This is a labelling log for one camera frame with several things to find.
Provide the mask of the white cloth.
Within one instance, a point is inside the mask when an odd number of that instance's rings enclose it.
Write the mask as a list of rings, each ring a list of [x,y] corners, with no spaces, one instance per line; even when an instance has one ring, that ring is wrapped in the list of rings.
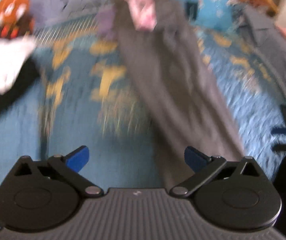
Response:
[[[35,48],[36,40],[29,35],[12,40],[0,38],[0,95],[12,88]]]

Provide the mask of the blue floral quilt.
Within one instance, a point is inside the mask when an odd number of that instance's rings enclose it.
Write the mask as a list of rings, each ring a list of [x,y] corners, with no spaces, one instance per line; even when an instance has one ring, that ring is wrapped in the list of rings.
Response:
[[[204,63],[238,126],[245,152],[274,179],[285,152],[285,103],[269,67],[237,35],[196,29]],[[81,174],[110,187],[160,187],[153,123],[136,96],[115,42],[100,39],[89,15],[39,30],[32,58],[40,77],[0,114],[0,184],[17,159],[43,160],[85,145]]]

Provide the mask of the black garment pile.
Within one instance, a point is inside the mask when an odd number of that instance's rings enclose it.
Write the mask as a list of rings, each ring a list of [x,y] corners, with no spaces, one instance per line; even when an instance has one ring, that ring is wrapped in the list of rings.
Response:
[[[20,99],[26,91],[40,79],[39,68],[30,57],[23,64],[17,80],[11,89],[0,95],[0,115],[6,111],[16,100]]]

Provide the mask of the folded purple garment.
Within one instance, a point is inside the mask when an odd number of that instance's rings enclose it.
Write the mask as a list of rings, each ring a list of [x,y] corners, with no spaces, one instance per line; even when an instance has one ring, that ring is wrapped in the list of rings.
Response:
[[[104,5],[95,16],[97,22],[97,35],[107,41],[115,40],[113,29],[115,17],[114,5]]]

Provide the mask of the grey-blue duvet with lettering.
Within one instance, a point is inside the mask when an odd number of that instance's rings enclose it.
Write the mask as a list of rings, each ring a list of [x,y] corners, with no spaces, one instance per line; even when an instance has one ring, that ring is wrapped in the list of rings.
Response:
[[[173,7],[178,7],[180,21],[189,21],[178,0],[151,0],[148,5],[153,9],[156,24],[161,24],[164,20],[161,1],[169,1]],[[131,7],[141,3],[141,0],[31,0],[31,7],[37,24],[44,25],[53,20],[66,20],[78,14],[86,14],[108,3]],[[286,98],[286,39],[272,18],[251,5],[236,0],[232,8],[232,19],[233,27],[227,31],[239,32],[269,60],[275,68]]]

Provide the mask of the grey sweatshirt with print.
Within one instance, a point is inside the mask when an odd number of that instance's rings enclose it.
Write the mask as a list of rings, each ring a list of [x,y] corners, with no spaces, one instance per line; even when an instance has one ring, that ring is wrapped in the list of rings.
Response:
[[[161,1],[164,20],[152,31],[135,29],[129,7],[116,3],[119,51],[140,99],[157,128],[156,163],[167,189],[192,175],[184,150],[192,146],[230,161],[244,156],[238,128],[204,64],[198,39],[178,7]]]

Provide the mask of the red panda plush toy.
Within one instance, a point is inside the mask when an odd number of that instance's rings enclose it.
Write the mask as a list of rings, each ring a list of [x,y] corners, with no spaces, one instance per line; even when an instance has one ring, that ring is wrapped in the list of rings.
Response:
[[[0,38],[32,35],[34,17],[30,13],[30,0],[0,0]]]

